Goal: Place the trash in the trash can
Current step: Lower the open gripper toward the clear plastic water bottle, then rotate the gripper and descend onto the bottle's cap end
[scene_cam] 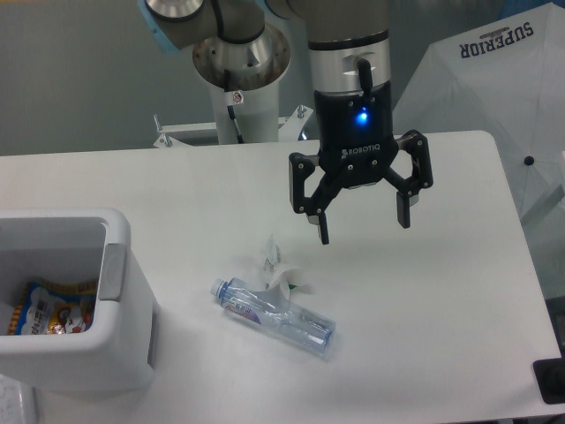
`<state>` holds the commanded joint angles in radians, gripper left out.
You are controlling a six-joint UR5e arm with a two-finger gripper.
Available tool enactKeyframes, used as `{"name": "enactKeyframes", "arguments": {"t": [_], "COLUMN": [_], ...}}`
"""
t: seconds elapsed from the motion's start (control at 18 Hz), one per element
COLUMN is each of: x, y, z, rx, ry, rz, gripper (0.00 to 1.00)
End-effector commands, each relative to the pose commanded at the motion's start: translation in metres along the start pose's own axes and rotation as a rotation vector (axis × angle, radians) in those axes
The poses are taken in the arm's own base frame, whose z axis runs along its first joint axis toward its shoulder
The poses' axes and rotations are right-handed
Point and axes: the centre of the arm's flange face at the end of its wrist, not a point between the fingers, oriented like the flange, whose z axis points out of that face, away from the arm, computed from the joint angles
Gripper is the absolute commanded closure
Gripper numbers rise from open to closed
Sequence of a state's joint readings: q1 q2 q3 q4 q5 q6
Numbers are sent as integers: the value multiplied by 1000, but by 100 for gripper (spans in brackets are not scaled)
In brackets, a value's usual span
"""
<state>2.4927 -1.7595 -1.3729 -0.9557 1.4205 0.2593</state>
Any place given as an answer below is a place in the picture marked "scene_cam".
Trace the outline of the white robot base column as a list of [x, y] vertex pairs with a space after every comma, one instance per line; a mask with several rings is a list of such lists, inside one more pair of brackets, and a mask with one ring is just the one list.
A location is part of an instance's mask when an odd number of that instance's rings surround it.
[[290, 44], [275, 26], [246, 44], [219, 37], [193, 47], [196, 72], [207, 85], [218, 142], [278, 141], [279, 84], [290, 65]]

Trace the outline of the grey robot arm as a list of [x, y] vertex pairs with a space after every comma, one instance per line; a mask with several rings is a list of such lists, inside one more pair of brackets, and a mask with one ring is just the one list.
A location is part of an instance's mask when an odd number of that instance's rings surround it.
[[278, 82], [290, 64], [285, 35], [266, 21], [305, 23], [320, 147], [290, 155], [290, 204], [327, 244], [326, 209], [343, 189], [389, 182], [397, 219], [433, 184], [426, 137], [393, 134], [388, 5], [384, 1], [141, 1], [165, 51], [192, 50], [209, 85], [222, 144], [278, 138]]

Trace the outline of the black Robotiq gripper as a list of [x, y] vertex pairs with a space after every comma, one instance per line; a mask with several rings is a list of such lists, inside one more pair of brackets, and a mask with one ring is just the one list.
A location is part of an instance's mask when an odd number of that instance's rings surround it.
[[[397, 141], [393, 136], [391, 83], [360, 93], [332, 96], [314, 93], [320, 132], [319, 157], [298, 152], [289, 156], [290, 204], [316, 226], [320, 242], [329, 244], [326, 210], [340, 187], [352, 188], [385, 178], [396, 189], [397, 221], [411, 226], [411, 200], [433, 185], [427, 137], [410, 130]], [[402, 150], [411, 157], [411, 175], [401, 177], [390, 165]], [[313, 174], [325, 171], [317, 185]]]

